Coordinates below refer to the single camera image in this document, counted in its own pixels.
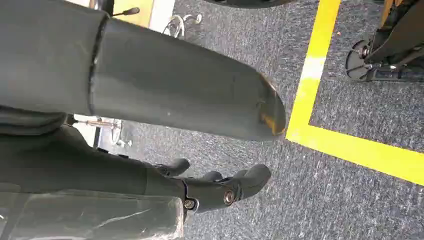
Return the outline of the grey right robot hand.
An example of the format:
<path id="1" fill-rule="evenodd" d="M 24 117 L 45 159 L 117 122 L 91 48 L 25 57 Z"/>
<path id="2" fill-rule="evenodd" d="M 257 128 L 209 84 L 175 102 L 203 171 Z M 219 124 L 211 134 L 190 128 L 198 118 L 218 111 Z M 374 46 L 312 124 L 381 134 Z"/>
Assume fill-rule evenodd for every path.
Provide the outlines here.
<path id="1" fill-rule="evenodd" d="M 286 126 L 275 88 L 254 68 L 114 18 L 112 1 L 0 3 L 0 237 L 179 240 L 188 211 L 256 195 L 271 177 L 182 177 L 169 165 L 91 147 L 67 123 L 107 117 L 270 141 Z"/>

